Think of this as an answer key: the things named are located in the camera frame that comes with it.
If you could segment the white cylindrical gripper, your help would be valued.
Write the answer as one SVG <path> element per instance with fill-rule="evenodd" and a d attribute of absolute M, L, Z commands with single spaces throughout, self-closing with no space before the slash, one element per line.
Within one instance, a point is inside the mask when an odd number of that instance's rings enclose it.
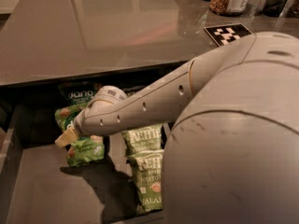
<path fill-rule="evenodd" d="M 127 98 L 115 86 L 103 86 L 75 117 L 74 127 L 67 128 L 56 140 L 57 147 L 66 147 L 78 140 L 79 134 L 113 134 L 117 132 L 117 116 L 111 107 Z"/>

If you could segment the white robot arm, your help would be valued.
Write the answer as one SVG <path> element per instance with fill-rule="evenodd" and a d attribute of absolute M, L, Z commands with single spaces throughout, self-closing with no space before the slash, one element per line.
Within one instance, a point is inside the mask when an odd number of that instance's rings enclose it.
<path fill-rule="evenodd" d="M 57 145 L 157 123 L 164 224 L 299 224 L 299 38 L 248 35 L 132 96 L 102 91 Z"/>

